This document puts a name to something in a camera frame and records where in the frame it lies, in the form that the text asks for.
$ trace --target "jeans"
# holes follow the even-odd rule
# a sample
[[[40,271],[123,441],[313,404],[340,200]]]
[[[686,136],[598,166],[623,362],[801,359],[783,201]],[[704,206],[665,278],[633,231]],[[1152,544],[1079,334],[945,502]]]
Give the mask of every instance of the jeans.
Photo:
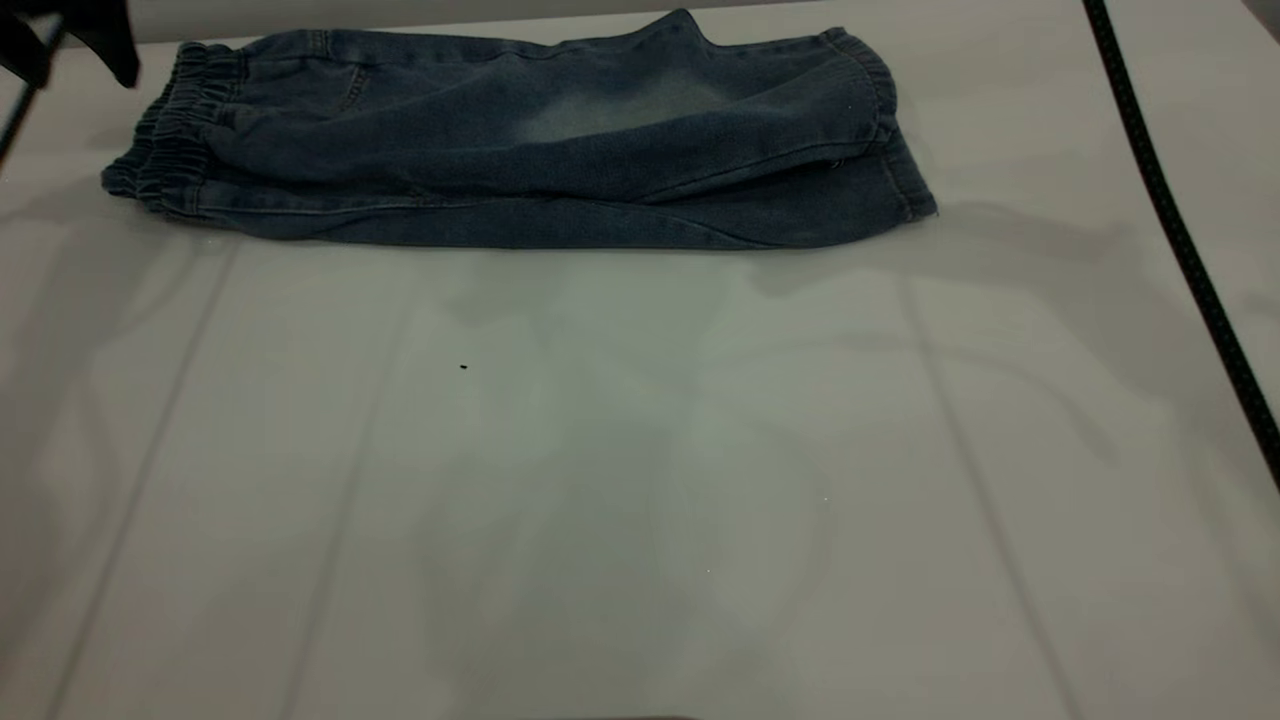
[[[113,195],[268,238],[453,247],[818,247],[936,213],[888,68],[842,29],[293,31],[186,44]]]

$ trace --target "white backdrop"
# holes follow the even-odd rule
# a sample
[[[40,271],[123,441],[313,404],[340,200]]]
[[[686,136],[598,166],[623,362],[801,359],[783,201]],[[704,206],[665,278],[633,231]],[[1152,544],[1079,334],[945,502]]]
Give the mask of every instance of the white backdrop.
[[[129,0],[129,10],[138,41],[147,42],[247,37],[297,27],[407,27],[768,1],[780,0]]]

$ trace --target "blue denim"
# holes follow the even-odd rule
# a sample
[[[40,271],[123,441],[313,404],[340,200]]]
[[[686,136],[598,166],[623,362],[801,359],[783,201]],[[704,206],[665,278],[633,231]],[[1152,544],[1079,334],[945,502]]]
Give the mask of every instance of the blue denim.
[[[818,247],[936,213],[888,68],[842,29],[718,46],[293,31],[186,44],[113,195],[269,238]]]

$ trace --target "pant leg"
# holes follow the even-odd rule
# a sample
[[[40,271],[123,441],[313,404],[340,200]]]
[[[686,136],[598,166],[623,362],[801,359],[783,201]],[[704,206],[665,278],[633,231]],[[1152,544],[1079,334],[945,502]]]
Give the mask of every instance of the pant leg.
[[[933,211],[888,70],[842,31],[719,47],[675,13],[553,47],[300,32],[184,47],[174,78],[198,100],[161,97],[131,151],[148,161],[108,188],[250,234],[748,249]]]

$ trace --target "seam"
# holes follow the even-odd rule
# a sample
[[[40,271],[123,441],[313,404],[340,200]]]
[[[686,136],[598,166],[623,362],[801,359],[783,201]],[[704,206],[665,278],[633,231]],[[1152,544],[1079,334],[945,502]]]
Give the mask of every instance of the seam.
[[[863,77],[867,78],[867,85],[870,86],[872,92],[876,95],[876,118],[872,122],[872,127],[877,127],[878,128],[879,124],[881,124],[882,109],[884,108],[884,96],[881,95],[879,87],[876,85],[876,81],[872,79],[872,73],[867,69],[867,64],[863,63],[861,59],[859,59],[852,53],[850,53],[850,51],[845,50],[844,47],[841,47],[840,45],[837,45],[833,40],[831,40],[826,35],[819,35],[818,37],[820,37],[822,41],[826,42],[828,47],[831,47],[832,50],[835,50],[840,55],[842,55],[845,58],[849,58],[855,65],[858,65],[858,69],[860,69],[863,72]]]
[[[349,110],[356,104],[356,100],[360,100],[367,82],[369,70],[364,65],[356,65],[356,70],[351,73],[351,85],[347,87],[347,96],[338,104],[337,111],[346,113]]]
[[[888,161],[888,152],[879,152],[881,168],[884,169],[884,176],[888,177],[888,183],[893,188],[893,193],[897,195],[899,202],[902,204],[902,214],[906,217],[906,222],[915,219],[915,213],[911,210],[911,202],[906,199],[906,193],[902,192],[901,183],[897,182],[897,174],[893,172],[893,167]]]
[[[200,214],[200,191],[205,190],[205,178],[200,178],[200,183],[196,184],[196,190],[191,191],[191,211],[193,215]]]
[[[732,174],[732,173],[736,173],[736,172],[740,172],[740,170],[754,168],[756,165],[763,165],[764,163],[772,163],[774,160],[781,160],[783,158],[787,158],[790,155],[795,155],[797,152],[805,152],[805,151],[809,151],[809,150],[817,150],[819,147],[837,147],[837,146],[856,147],[856,150],[851,150],[856,155],[859,152],[864,152],[867,150],[867,147],[869,147],[873,142],[874,142],[874,138],[868,138],[868,140],[863,140],[863,141],[858,141],[858,142],[814,142],[813,145],[805,145],[803,147],[796,147],[794,150],[787,150],[786,152],[782,152],[782,154],[778,154],[778,155],[769,155],[768,158],[762,158],[760,160],[755,160],[753,163],[746,163],[745,165],[736,165],[736,167],[730,168],[727,170],[719,170],[719,172],[716,172],[716,173],[712,173],[712,174],[708,174],[708,176],[701,176],[701,177],[696,177],[694,179],[678,182],[676,184],[672,184],[672,186],[668,186],[668,187],[663,187],[660,190],[654,190],[654,191],[648,192],[648,193],[645,193],[645,195],[643,195],[643,196],[640,196],[640,197],[637,197],[635,200],[630,200],[628,202],[648,202],[650,197],[653,197],[655,195],[662,195],[663,192],[671,192],[673,190],[680,190],[680,188],[690,186],[690,184],[695,184],[695,183],[699,183],[699,182],[705,182],[705,181],[709,181],[709,179],[714,179],[714,178],[718,178],[721,176]]]
[[[516,58],[521,58],[521,59],[525,59],[525,60],[550,60],[553,58],[559,58],[561,55],[566,55],[568,53],[594,53],[594,54],[625,53],[625,51],[628,51],[628,50],[634,50],[637,45],[648,41],[648,40],[652,40],[653,36],[660,35],[663,29],[664,29],[663,27],[655,27],[655,28],[653,28],[653,31],[645,32],[644,35],[636,37],[635,42],[632,42],[630,45],[625,45],[625,46],[617,46],[617,47],[612,47],[612,46],[600,47],[600,46],[596,46],[596,45],[599,45],[598,41],[593,41],[593,40],[575,40],[575,41],[570,41],[570,42],[581,42],[584,45],[573,45],[573,46],[570,46],[570,47],[562,47],[559,50],[556,50],[554,53],[548,53],[545,55],[529,55],[529,54],[526,54],[526,53],[524,53],[521,50],[502,50],[499,53],[494,53],[493,55],[486,55],[484,58],[475,58],[475,59],[448,59],[448,60],[430,59],[430,60],[426,60],[426,63],[429,63],[429,64],[479,64],[479,63],[489,63],[489,61],[497,60],[499,58],[506,58],[506,56],[516,56]],[[422,37],[422,38],[444,37],[447,40],[465,40],[465,41],[492,40],[494,42],[499,42],[497,40],[486,38],[486,37],[434,36],[434,35],[415,35],[415,33],[397,33],[397,35],[402,35],[403,37]],[[699,44],[701,46],[704,46],[704,47],[707,47],[709,50],[714,50],[717,53],[754,53],[754,51],[760,51],[760,50],[791,49],[794,46],[812,44],[813,38],[814,38],[814,36],[805,36],[805,37],[794,37],[794,38],[788,38],[788,40],[772,40],[772,41],[767,41],[767,42],[754,42],[754,44],[746,44],[746,45],[716,45],[714,42],[707,40],[707,37],[701,33],[700,28],[696,29],[695,36],[696,36],[696,38],[698,38],[698,41],[699,41]],[[603,40],[613,40],[613,38],[603,38]],[[829,44],[829,40],[826,40],[826,38],[823,38],[823,40]],[[544,45],[543,47],[554,49],[556,46],[554,45],[550,45],[550,46]],[[328,51],[328,32],[325,33],[325,51]],[[298,60],[298,59],[315,58],[315,56],[316,56],[315,54],[285,55],[285,56],[276,55],[276,56],[271,56],[271,58],[261,58],[261,60]],[[364,61],[364,60],[348,60],[348,59],[344,59],[344,58],[333,58],[330,55],[325,55],[325,58],[330,59],[330,60],[334,60],[334,61],[338,61],[338,63],[351,63],[351,64],[355,64],[355,65],[367,65],[367,67],[376,67],[376,65],[413,65],[413,64],[424,63],[422,59]]]
[[[662,218],[664,220],[671,220],[671,222],[675,222],[675,223],[678,223],[678,224],[695,227],[695,228],[698,228],[700,231],[705,231],[705,232],[709,232],[712,234],[732,240],[735,242],[741,242],[744,245],[749,245],[749,246],[751,246],[755,250],[776,250],[776,249],[782,247],[781,245],[769,245],[767,242],[760,242],[758,240],[751,240],[751,238],[748,238],[748,237],[736,236],[733,233],[724,232],[724,231],[722,231],[719,228],[713,228],[710,225],[705,225],[703,223],[699,223],[698,220],[690,220],[687,218],[681,218],[678,215],[668,215],[667,213],[659,213],[652,205],[622,205],[622,206],[620,206],[620,205],[613,204],[613,202],[603,202],[600,200],[589,200],[586,197],[564,197],[563,200],[573,200],[573,201],[577,201],[577,202],[585,202],[588,205],[594,205],[596,208],[604,208],[605,210],[613,210],[614,213],[626,213],[626,211],[630,210],[630,211],[644,213],[646,215],[657,215],[657,217],[659,217],[659,218]]]
[[[224,208],[220,205],[210,205],[204,208],[205,210],[216,210],[219,213],[239,213],[246,215],[340,215],[343,213],[367,213],[371,210],[424,210],[422,205],[416,202],[387,202],[383,205],[366,205],[362,208],[342,208],[337,210],[306,210],[296,208]]]

